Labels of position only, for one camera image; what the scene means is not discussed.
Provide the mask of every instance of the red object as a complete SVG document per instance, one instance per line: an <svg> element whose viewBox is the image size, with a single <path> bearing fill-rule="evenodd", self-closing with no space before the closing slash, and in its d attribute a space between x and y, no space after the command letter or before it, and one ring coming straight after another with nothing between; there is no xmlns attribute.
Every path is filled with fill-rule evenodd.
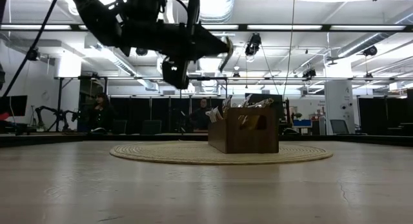
<svg viewBox="0 0 413 224"><path fill-rule="evenodd" d="M4 114L0 114L0 121L4 121L10 117L10 114L8 112L5 112Z"/></svg>

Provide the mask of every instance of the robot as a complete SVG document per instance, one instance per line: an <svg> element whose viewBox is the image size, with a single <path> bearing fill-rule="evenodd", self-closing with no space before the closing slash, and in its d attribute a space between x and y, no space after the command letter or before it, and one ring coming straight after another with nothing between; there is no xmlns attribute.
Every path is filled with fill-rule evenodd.
<svg viewBox="0 0 413 224"><path fill-rule="evenodd" d="M56 116L55 122L48 129L46 129L45 124L43 123L43 119L41 117L41 111L42 110L51 111ZM63 123L64 123L63 132L71 132L72 130L69 129L69 124L67 122L66 115L68 113L72 114L72 122L75 121L78 118L77 112L73 112L73 111L70 111L70 110L66 110L66 111L59 110L59 111L57 111L54 108L49 108L49 107L46 107L46 106L41 106L41 107L36 108L35 112L37 114L37 128L42 128L42 129L45 130L45 132L49 132L53 128L53 126L59 121L63 121Z"/></svg>
<svg viewBox="0 0 413 224"><path fill-rule="evenodd" d="M108 5L99 0L73 2L86 27L103 45L119 48L126 56L132 47L137 48L137 54L155 50L166 55L163 79L178 89L188 88L189 62L227 53L219 67L222 71L233 52L229 38L224 43L199 23L199 0L189 0L188 7L184 7L186 24L157 20L158 14L165 11L166 0L117 0Z"/></svg>

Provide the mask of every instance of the woven jute rug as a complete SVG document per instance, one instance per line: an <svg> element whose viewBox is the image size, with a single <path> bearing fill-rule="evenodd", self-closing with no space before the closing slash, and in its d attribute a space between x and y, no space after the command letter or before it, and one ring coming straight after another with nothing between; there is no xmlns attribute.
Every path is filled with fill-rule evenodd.
<svg viewBox="0 0 413 224"><path fill-rule="evenodd" d="M332 152L315 147L279 144L278 154L224 154L207 142L164 141L119 145L111 155L156 163L192 165L260 165L297 163L329 158Z"/></svg>

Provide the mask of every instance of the fluorescent light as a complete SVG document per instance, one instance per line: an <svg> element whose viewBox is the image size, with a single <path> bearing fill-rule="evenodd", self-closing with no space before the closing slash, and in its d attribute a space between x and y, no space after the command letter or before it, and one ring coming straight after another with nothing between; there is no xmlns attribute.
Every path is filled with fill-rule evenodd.
<svg viewBox="0 0 413 224"><path fill-rule="evenodd" d="M403 30L403 25L334 25L331 30Z"/></svg>
<svg viewBox="0 0 413 224"><path fill-rule="evenodd" d="M207 30L237 30L238 25L202 25Z"/></svg>
<svg viewBox="0 0 413 224"><path fill-rule="evenodd" d="M134 77L108 77L109 80L126 80L126 79L135 79Z"/></svg>
<svg viewBox="0 0 413 224"><path fill-rule="evenodd" d="M212 33L215 37L235 37L234 33Z"/></svg>
<svg viewBox="0 0 413 224"><path fill-rule="evenodd" d="M321 25L248 25L248 30L321 30Z"/></svg>
<svg viewBox="0 0 413 224"><path fill-rule="evenodd" d="M40 30L41 25L1 25L1 30ZM70 25L46 25L45 30L71 30Z"/></svg>

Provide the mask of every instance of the wooden box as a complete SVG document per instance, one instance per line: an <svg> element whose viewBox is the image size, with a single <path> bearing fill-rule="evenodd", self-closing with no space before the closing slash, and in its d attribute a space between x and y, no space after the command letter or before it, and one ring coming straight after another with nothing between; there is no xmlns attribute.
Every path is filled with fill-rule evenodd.
<svg viewBox="0 0 413 224"><path fill-rule="evenodd" d="M239 116L260 116L260 128L241 129ZM225 154L278 153L278 120L271 108L230 108L226 119L211 123L208 144Z"/></svg>

